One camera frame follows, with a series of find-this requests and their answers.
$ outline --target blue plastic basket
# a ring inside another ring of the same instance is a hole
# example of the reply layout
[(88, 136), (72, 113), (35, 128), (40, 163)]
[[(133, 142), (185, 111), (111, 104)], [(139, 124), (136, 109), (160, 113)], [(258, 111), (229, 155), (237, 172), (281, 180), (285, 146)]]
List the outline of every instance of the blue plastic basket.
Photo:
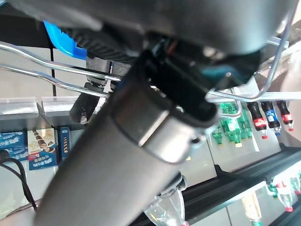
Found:
[(63, 53), (82, 60), (87, 58), (87, 50), (77, 47), (76, 42), (67, 34), (62, 32), (57, 26), (44, 21), (47, 33), (52, 44)]

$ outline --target soda bottle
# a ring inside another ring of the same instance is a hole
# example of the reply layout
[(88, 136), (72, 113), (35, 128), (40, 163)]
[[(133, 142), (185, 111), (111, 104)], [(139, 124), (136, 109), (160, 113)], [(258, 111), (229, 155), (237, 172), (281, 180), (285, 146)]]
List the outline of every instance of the soda bottle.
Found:
[(243, 140), (246, 138), (252, 139), (252, 128), (245, 109), (243, 109), (243, 112), (237, 121), (240, 127), (241, 138)]
[(245, 209), (246, 216), (250, 219), (252, 226), (262, 226), (261, 211), (255, 191), (251, 191), (244, 196), (241, 201)]
[(213, 138), (217, 142), (218, 146), (222, 146), (222, 129), (218, 126), (215, 131), (212, 133)]
[[(237, 112), (232, 103), (222, 103), (221, 109), (223, 113), (234, 114)], [(223, 119), (221, 120), (222, 129), (230, 142), (235, 143), (235, 147), (242, 147), (240, 142), (240, 128), (237, 119)]]
[(290, 178), (291, 186), (295, 191), (295, 194), (301, 194), (301, 184), (299, 176), (294, 176)]
[(262, 139), (267, 139), (267, 121), (263, 118), (260, 113), (259, 106), (257, 102), (250, 102), (247, 104), (249, 111), (252, 115), (252, 120), (257, 131), (261, 132)]
[(261, 103), (261, 107), (265, 113), (269, 127), (274, 131), (276, 136), (279, 136), (281, 134), (281, 126), (275, 113), (273, 103), (271, 101), (264, 101)]
[(157, 226), (187, 226), (184, 200), (176, 189), (169, 196), (156, 197), (145, 210), (145, 215)]
[(278, 100), (276, 104), (280, 110), (282, 121), (285, 125), (288, 125), (288, 130), (293, 131), (293, 118), (288, 111), (285, 100)]
[(278, 191), (277, 191), (277, 188), (275, 185), (273, 185), (273, 184), (266, 185), (266, 189), (267, 189), (268, 195), (273, 196), (274, 199), (278, 199)]
[(290, 188), (284, 183), (284, 181), (276, 184), (278, 191), (278, 198), (281, 203), (285, 206), (287, 212), (293, 212), (293, 197)]

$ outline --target black cable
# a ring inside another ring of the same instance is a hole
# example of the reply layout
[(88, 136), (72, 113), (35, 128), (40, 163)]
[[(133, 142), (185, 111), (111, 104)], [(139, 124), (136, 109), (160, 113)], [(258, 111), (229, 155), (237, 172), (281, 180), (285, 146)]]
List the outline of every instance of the black cable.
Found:
[[(20, 174), (17, 173), (14, 169), (10, 168), (9, 166), (3, 164), (4, 162), (14, 162), (18, 166), (18, 168), (20, 170)], [(16, 160), (16, 159), (6, 158), (6, 159), (3, 159), (3, 160), (0, 160), (0, 166), (7, 169), (7, 170), (9, 170), (10, 172), (15, 174), (21, 180), (24, 195), (25, 195), (26, 199), (28, 200), (28, 202), (30, 202), (32, 204), (33, 209), (36, 211), (37, 210), (37, 205), (34, 201), (32, 193), (31, 193), (31, 191), (30, 191), (30, 189), (29, 189), (29, 187), (26, 183), (25, 170), (24, 170), (24, 167), (21, 164), (21, 162)]]
[[(14, 159), (14, 158), (5, 158), (5, 159), (1, 160), (0, 162), (1, 163), (5, 163), (5, 162), (15, 163), (17, 165), (17, 167), (19, 168), (19, 170), (20, 170), (20, 175), (22, 176), (23, 180), (26, 182), (25, 170), (24, 170), (24, 167), (23, 167), (22, 163), (19, 160)], [(22, 185), (22, 188), (23, 188), (23, 192), (24, 192), (24, 195), (25, 195), (26, 199), (29, 201), (29, 196), (26, 193), (24, 185)]]

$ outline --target red label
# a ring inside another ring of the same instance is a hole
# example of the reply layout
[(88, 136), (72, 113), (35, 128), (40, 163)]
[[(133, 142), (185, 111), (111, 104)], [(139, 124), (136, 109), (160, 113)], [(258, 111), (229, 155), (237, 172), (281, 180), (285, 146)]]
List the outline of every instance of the red label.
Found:
[(263, 126), (267, 126), (268, 124), (268, 122), (265, 121), (264, 118), (254, 119), (253, 123), (255, 127), (263, 127)]
[(291, 114), (284, 114), (282, 115), (282, 120), (283, 121), (290, 121), (290, 120), (293, 120)]

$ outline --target pepsi bottle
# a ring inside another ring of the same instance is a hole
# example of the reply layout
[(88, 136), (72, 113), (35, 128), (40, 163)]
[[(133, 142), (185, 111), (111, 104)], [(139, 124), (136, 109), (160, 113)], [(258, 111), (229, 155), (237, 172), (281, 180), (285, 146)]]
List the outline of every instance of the pepsi bottle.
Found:
[(261, 107), (265, 113), (269, 127), (275, 132), (276, 136), (279, 136), (281, 126), (275, 113), (273, 103), (271, 101), (264, 101), (261, 103)]

